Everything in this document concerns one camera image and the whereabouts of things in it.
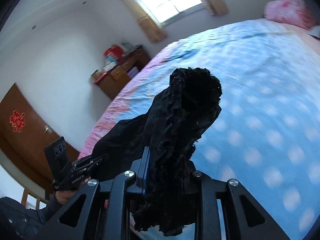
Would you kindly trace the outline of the person left hand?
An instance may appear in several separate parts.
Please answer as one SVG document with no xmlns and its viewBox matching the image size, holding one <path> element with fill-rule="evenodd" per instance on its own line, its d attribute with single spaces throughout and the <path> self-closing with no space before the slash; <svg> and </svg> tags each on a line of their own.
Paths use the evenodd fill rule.
<svg viewBox="0 0 320 240">
<path fill-rule="evenodd" d="M 77 190 L 56 191 L 54 193 L 56 200 L 61 205 L 66 204 L 68 200 L 85 185 L 85 183 L 85 181 L 82 181 Z"/>
</svg>

